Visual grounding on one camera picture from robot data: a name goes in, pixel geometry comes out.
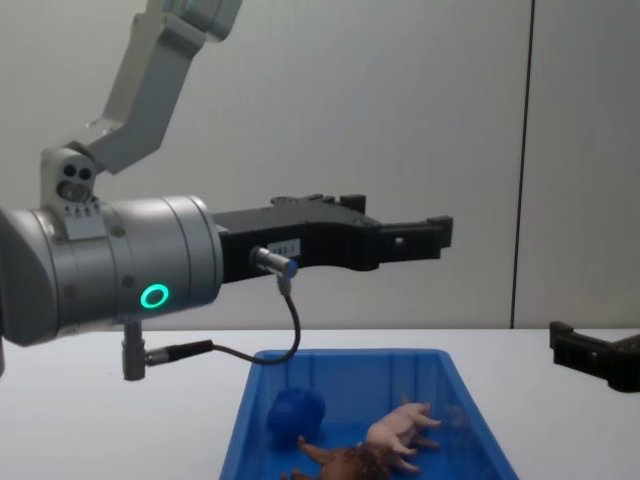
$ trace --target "robotic arm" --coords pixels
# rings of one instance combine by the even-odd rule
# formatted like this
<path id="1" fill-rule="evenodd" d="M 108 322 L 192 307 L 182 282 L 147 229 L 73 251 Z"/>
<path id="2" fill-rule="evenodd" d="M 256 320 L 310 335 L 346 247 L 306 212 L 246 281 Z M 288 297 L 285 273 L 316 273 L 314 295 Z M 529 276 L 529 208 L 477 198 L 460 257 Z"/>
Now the robotic arm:
<path id="1" fill-rule="evenodd" d="M 94 195 L 100 173 L 160 147 L 191 61 L 229 35 L 240 4 L 149 0 L 102 117 L 43 152 L 41 207 L 0 209 L 0 375 L 2 337 L 26 347 L 122 325 L 124 377 L 140 380 L 162 363 L 145 351 L 141 322 L 212 303 L 223 283 L 269 273 L 288 283 L 315 265 L 371 271 L 437 259 L 451 245 L 451 218 L 381 224 L 365 215 L 362 195 L 281 197 L 217 214 L 193 196 Z"/>

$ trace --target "toy animal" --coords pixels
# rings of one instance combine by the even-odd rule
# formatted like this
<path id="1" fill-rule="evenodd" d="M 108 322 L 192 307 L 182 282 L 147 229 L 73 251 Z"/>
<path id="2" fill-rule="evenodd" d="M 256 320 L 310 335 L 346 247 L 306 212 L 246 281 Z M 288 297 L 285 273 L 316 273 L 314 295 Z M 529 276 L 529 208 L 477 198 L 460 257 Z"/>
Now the toy animal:
<path id="1" fill-rule="evenodd" d="M 438 427 L 442 422 L 427 415 L 431 411 L 430 403 L 411 403 L 403 396 L 402 405 L 371 425 L 367 431 L 365 444 L 376 448 L 388 448 L 391 452 L 389 462 L 409 473 L 418 473 L 420 467 L 410 464 L 404 457 L 417 454 L 416 446 L 438 447 L 438 443 L 422 436 L 427 427 Z"/>
<path id="2" fill-rule="evenodd" d="M 387 447 L 358 445 L 356 447 L 324 450 L 310 445 L 304 437 L 298 439 L 298 447 L 314 462 L 321 465 L 316 480 L 389 480 Z M 299 470 L 293 470 L 290 480 L 314 480 Z M 283 474 L 280 480 L 288 480 Z"/>

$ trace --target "blue plastic tray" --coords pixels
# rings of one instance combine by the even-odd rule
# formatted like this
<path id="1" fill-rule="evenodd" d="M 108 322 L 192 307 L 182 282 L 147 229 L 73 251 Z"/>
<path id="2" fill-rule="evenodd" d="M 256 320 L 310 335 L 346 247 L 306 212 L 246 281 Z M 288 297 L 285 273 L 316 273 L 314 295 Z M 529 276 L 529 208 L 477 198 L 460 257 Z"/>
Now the blue plastic tray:
<path id="1" fill-rule="evenodd" d="M 260 352 L 275 358 L 281 351 Z M 428 431 L 437 450 L 421 450 L 411 463 L 421 474 L 411 478 L 517 479 L 451 357 L 439 350 L 301 350 L 277 367 L 251 368 L 221 480 L 279 480 L 298 468 L 316 475 L 319 467 L 292 448 L 276 448 L 266 428 L 267 413 L 283 388 L 319 391 L 326 402 L 322 433 L 325 448 L 363 441 L 369 426 L 402 404 L 431 402 L 431 416 L 443 426 Z M 407 478 L 394 474 L 394 478 Z"/>

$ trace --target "black mount bracket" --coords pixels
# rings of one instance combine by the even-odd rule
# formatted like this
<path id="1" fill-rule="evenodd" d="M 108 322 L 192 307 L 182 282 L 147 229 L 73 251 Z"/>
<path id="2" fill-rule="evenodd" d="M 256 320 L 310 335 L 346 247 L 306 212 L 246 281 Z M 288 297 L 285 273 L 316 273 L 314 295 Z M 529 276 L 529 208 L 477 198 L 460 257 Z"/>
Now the black mount bracket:
<path id="1" fill-rule="evenodd" d="M 224 283 L 264 275 L 250 263 L 256 246 L 294 258 L 300 268 L 334 266 L 369 272 L 383 263 L 437 260 L 451 246 L 453 218 L 381 223 L 365 214 L 364 195 L 276 197 L 271 205 L 216 213 Z"/>
<path id="2" fill-rule="evenodd" d="M 551 322 L 549 333 L 553 363 L 602 378 L 613 390 L 640 392 L 640 335 L 605 342 L 562 322 Z"/>

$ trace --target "white table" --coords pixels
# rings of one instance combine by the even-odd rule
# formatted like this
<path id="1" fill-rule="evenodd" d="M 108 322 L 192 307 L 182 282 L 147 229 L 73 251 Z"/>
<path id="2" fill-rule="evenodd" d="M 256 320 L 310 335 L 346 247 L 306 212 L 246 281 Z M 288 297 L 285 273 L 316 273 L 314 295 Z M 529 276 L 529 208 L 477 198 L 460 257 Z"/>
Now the white table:
<path id="1" fill-rule="evenodd" d="M 636 330 L 594 330 L 614 340 Z M 247 352 L 290 332 L 153 332 L 147 346 L 214 338 Z M 250 365 L 213 353 L 122 380 L 117 333 L 31 349 L 5 343 L 3 480 L 218 478 Z M 553 365 L 546 331 L 306 331 L 302 348 L 449 352 L 522 479 L 638 478 L 640 395 Z"/>

